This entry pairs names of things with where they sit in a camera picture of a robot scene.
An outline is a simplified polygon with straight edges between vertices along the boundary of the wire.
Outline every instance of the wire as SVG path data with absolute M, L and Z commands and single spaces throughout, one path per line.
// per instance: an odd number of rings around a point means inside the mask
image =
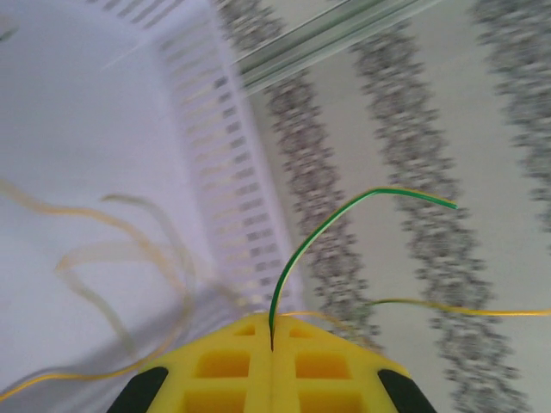
M 268 317 L 269 333 L 271 338 L 272 349 L 274 347 L 275 317 L 276 317 L 275 314 L 277 313 L 277 306 L 279 304 L 279 300 L 282 295 L 283 286 L 285 285 L 285 282 L 287 281 L 287 278 L 290 272 L 293 270 L 294 265 L 299 261 L 302 255 L 310 247 L 310 245 L 312 245 L 312 243 L 327 228 L 329 228 L 333 222 L 339 219 L 343 214 L 349 211 L 357 203 L 361 202 L 362 200 L 365 200 L 369 196 L 377 195 L 377 194 L 396 194 L 396 195 L 411 196 L 413 198 L 419 198 L 420 200 L 427 200 L 429 202 L 442 205 L 444 207 L 457 209 L 457 205 L 451 200 L 446 200 L 444 198 L 440 198 L 431 194 L 426 194 L 424 192 L 416 191 L 414 189 L 392 188 L 392 187 L 372 188 L 367 192 L 364 192 L 363 194 L 359 194 L 355 196 L 354 198 L 346 202 L 343 206 L 338 208 L 337 211 L 332 213 L 328 219 L 326 219 L 323 223 L 321 223 L 321 225 L 318 226 L 318 228 L 316 228 L 314 231 L 312 231 L 312 233 L 308 237 L 306 237 L 306 239 L 302 242 L 299 248 L 293 253 L 291 258 L 285 265 L 285 268 L 283 269 L 282 274 L 280 275 L 280 278 L 277 281 L 277 284 L 275 285 L 274 295 L 272 297 L 272 301 L 269 307 L 269 317 Z
M 107 320 L 107 322 L 113 328 L 115 334 L 121 339 L 122 346 L 127 351 L 132 361 L 139 359 L 138 349 L 134 344 L 133 338 L 122 322 L 121 318 L 117 314 L 111 305 L 100 294 L 86 286 L 78 274 L 67 268 L 58 268 L 59 278 L 67 285 L 67 287 L 73 291 L 76 295 L 85 299 L 92 304 Z
M 522 311 L 491 311 L 491 310 L 475 310 L 472 308 L 458 307 L 454 305 L 445 305 L 435 303 L 433 301 L 423 301 L 421 299 L 377 299 L 366 304 L 366 307 L 381 304 L 408 304 L 419 305 L 427 308 L 434 308 L 441 311 L 453 312 L 457 314 L 465 314 L 467 316 L 484 316 L 484 317 L 546 317 L 551 316 L 551 308 L 544 310 L 522 310 Z
M 173 285 L 173 287 L 182 295 L 183 298 L 183 312 L 182 316 L 173 327 L 170 334 L 166 337 L 164 342 L 154 350 L 152 353 L 144 357 L 143 359 L 132 363 L 130 366 L 121 368 L 112 373 L 102 373 L 102 374 L 75 374 L 75 373 L 49 373 L 43 374 L 41 376 L 35 377 L 24 383 L 21 383 L 14 387 L 13 389 L 6 391 L 5 393 L 0 394 L 0 403 L 6 400 L 7 398 L 13 396 L 14 394 L 22 391 L 31 385 L 37 383 L 58 379 L 58 380 L 82 380 L 82 381 L 91 381 L 91 380 L 100 380 L 100 379 L 109 379 L 117 376 L 121 376 L 126 373 L 132 372 L 137 367 L 142 366 L 148 361 L 154 359 L 155 357 L 162 354 L 170 345 L 178 338 L 181 330 L 185 326 L 186 319 L 188 318 L 191 308 L 189 308 L 188 301 L 185 299 L 187 297 L 187 291 L 182 282 L 178 279 L 176 273 L 174 272 L 172 266 L 168 265 L 166 259 L 163 256 L 163 253 L 153 245 L 147 236 L 136 229 L 134 226 L 130 225 L 128 222 L 121 219 L 114 218 L 106 213 L 102 213 L 90 208 L 78 208 L 78 207 L 65 207 L 65 206 L 54 206 L 47 204 L 45 202 L 36 200 L 31 196 L 24 194 L 19 189 L 17 189 L 12 184 L 6 182 L 4 179 L 0 179 L 0 193 L 4 193 L 14 202 L 34 211 L 36 213 L 45 213 L 52 215 L 76 215 L 84 216 L 87 218 L 92 218 L 98 221 L 103 222 L 104 224 L 119 228 L 126 232 L 130 237 L 134 238 L 138 245 L 144 250 L 144 252 L 158 265 L 159 271 L 165 276 L 165 278 Z
M 178 234 L 178 231 L 175 229 L 174 224 L 164 213 L 164 211 L 154 202 L 146 199 L 141 198 L 139 196 L 132 196 L 132 195 L 126 195 L 126 194 L 109 194 L 102 198 L 103 201 L 118 201 L 123 202 L 127 204 L 131 204 L 137 207 L 144 208 L 151 216 L 157 221 L 159 226 L 161 227 L 161 230 L 163 231 L 164 235 L 169 239 L 170 245 L 172 246 L 172 249 L 176 253 L 176 256 L 178 257 L 178 260 L 180 261 L 180 266 L 185 270 L 185 273 L 190 273 L 192 276 L 190 277 L 189 284 L 191 287 L 188 288 L 188 291 L 191 292 L 191 296 L 195 296 L 195 288 L 196 288 L 196 282 L 197 282 L 197 271 L 195 271 L 195 266 L 193 263 L 193 259 L 190 256 L 189 250 L 186 248 L 183 240 L 180 238 L 180 235 Z M 191 268 L 187 268 L 186 263 L 189 262 L 191 264 Z M 230 301 L 234 304 L 237 304 L 239 301 L 242 301 L 245 303 L 245 305 L 239 305 L 239 307 L 243 306 L 250 306 L 251 303 L 243 297 L 241 294 L 237 293 L 233 289 L 231 289 L 229 286 L 220 283 L 220 280 L 216 279 L 216 277 L 210 277 L 205 276 L 207 273 L 203 273 L 201 275 L 202 278 L 205 278 L 206 280 L 210 281 L 216 281 L 212 287 L 215 287 L 220 294 L 226 295 L 227 298 L 230 299 Z

